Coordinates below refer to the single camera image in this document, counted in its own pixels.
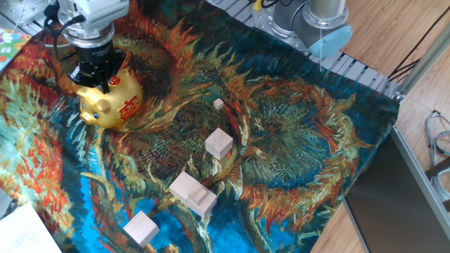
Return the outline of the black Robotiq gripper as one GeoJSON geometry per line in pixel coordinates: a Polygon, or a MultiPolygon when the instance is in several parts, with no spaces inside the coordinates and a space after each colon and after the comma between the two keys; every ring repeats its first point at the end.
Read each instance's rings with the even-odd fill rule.
{"type": "Polygon", "coordinates": [[[109,81],[120,70],[126,53],[114,49],[111,41],[95,48],[76,49],[77,64],[67,74],[70,80],[89,88],[101,86],[103,93],[109,93],[109,81]]]}

